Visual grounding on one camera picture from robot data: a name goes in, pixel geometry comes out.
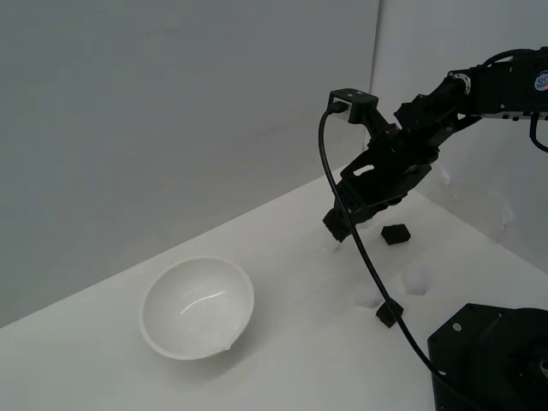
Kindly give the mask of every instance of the white wall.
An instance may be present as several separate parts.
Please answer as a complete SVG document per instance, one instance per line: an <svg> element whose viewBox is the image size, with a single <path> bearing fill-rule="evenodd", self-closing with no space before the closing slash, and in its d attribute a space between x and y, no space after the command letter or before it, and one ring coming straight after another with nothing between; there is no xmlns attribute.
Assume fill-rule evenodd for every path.
<svg viewBox="0 0 548 411"><path fill-rule="evenodd" d="M541 0L384 0L372 78L379 109L395 121L391 113L402 102L431 92L452 69L500 51L548 45L545 6ZM420 191L548 271L548 155L533 146L528 125L483 120L453 135ZM547 134L541 123L539 138ZM448 188L440 166L450 176ZM505 204L515 220L501 232Z"/></svg>
<svg viewBox="0 0 548 411"><path fill-rule="evenodd" d="M319 176L319 116L368 88L377 12L2 1L0 326ZM341 164L360 132L331 126Z"/></svg>

